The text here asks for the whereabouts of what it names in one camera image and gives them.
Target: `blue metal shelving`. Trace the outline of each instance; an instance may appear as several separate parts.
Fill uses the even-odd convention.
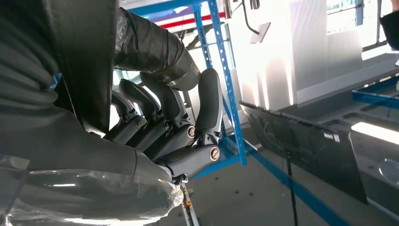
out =
[[[385,81],[377,81],[375,84],[352,91],[352,99],[354,101],[363,102],[369,105],[378,105],[388,108],[399,109],[399,97],[396,95],[381,94],[381,91],[396,90],[399,76],[390,78]]]
[[[205,2],[205,0],[170,0],[163,3],[130,9],[129,11],[134,12],[141,16],[145,16],[148,14],[164,10],[170,10],[177,7],[191,5],[193,7],[194,18],[198,30],[198,37],[201,43],[201,49],[204,55],[206,66],[207,68],[211,68],[212,59],[208,48],[210,44],[207,43],[206,34],[204,33],[203,24],[201,20],[200,4],[203,2]],[[236,99],[234,96],[233,83],[231,79],[230,69],[227,64],[226,52],[223,44],[221,23],[219,18],[219,12],[217,9],[217,3],[216,0],[207,0],[207,3],[210,9],[213,29],[215,31],[215,36],[216,36],[216,44],[219,49],[219,56],[223,66],[224,78],[227,86],[227,98],[230,104],[230,109],[224,97],[223,97],[223,106],[227,112],[227,116],[233,127],[234,135],[230,136],[227,135],[224,123],[222,122],[222,134],[219,142],[219,147],[224,155],[221,157],[219,162],[202,171],[199,175],[197,175],[196,178],[217,171],[223,167],[232,165],[239,161],[241,162],[242,165],[246,165],[247,156],[252,156],[262,166],[264,166],[271,174],[273,174],[282,184],[288,186],[289,176],[280,168],[275,166],[270,160],[263,157],[263,155],[261,155],[250,143],[248,143],[246,140],[243,139],[241,126],[239,122],[237,105],[236,105]],[[231,151],[231,148],[238,150],[238,154],[234,154]],[[300,185],[295,181],[293,185],[294,185],[293,190],[296,196],[298,196],[307,206],[309,206],[328,224],[332,226],[349,226],[349,224],[345,220],[340,218],[327,205],[325,205],[322,201],[320,201],[318,198],[312,195],[302,185]]]

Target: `red stripe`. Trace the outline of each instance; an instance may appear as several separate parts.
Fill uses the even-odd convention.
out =
[[[225,12],[219,13],[219,17],[226,17],[226,13]],[[211,19],[211,15],[203,16],[201,18],[202,18],[202,20],[210,20]],[[195,23],[195,19],[194,18],[187,19],[187,20],[182,20],[182,21],[177,21],[177,22],[173,22],[173,23],[169,23],[169,24],[163,24],[163,25],[161,25],[161,27],[169,28],[169,27],[176,27],[176,26],[185,25],[185,24],[191,24],[191,23]]]

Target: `perforated metal upright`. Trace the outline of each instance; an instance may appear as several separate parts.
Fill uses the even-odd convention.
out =
[[[233,82],[231,79],[230,69],[229,69],[229,65],[227,63],[226,51],[224,49],[224,44],[223,44],[219,11],[217,8],[216,0],[208,0],[207,2],[208,2],[208,6],[209,6],[209,11],[211,14],[212,26],[215,31],[216,44],[219,49],[220,61],[222,62],[224,78],[226,81],[227,98],[229,100],[230,109],[229,109],[224,97],[223,97],[223,105],[227,112],[228,118],[231,122],[231,126],[233,127],[234,136],[235,136],[241,164],[246,165],[247,164],[247,156],[245,153],[244,139],[242,137],[241,125],[239,122],[236,98],[234,96]],[[198,4],[196,4],[196,5],[193,5],[193,9],[194,9],[194,18],[195,18],[195,22],[196,22],[197,30],[198,30],[198,37],[201,42],[201,48],[202,48],[202,52],[204,54],[205,62],[206,62],[207,68],[211,68],[212,67],[212,59],[209,54],[209,48],[208,48],[206,36],[204,33],[203,25],[202,25],[201,7]],[[221,136],[220,145],[227,145],[226,139],[228,139],[228,137],[226,135],[224,123],[222,123],[222,136]]]

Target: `gray floor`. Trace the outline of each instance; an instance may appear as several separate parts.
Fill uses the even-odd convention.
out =
[[[250,129],[245,137],[256,142]],[[281,169],[285,160],[270,153],[262,154]],[[306,171],[293,166],[294,178],[353,226],[398,226],[399,223],[349,197]],[[202,226],[293,226],[289,190],[252,157],[248,165],[236,163],[188,183],[192,203]],[[324,226],[327,223],[297,198],[300,226]],[[184,226],[181,207],[172,210],[161,226]]]

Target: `round screw head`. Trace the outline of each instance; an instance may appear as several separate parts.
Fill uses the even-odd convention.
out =
[[[141,128],[143,125],[145,125],[145,123],[146,123],[145,119],[141,118],[141,119],[136,121],[136,126],[138,128]]]
[[[168,123],[167,121],[165,121],[165,123],[163,123],[163,127],[164,127],[166,130],[169,130],[169,129],[170,129],[169,123]]]
[[[209,152],[209,156],[212,161],[217,161],[220,156],[220,151],[218,147],[212,147],[211,151]]]
[[[193,126],[190,126],[190,127],[187,129],[187,135],[188,135],[188,137],[189,137],[190,139],[193,139],[193,138],[194,138],[194,135],[195,135],[195,128],[194,128]]]

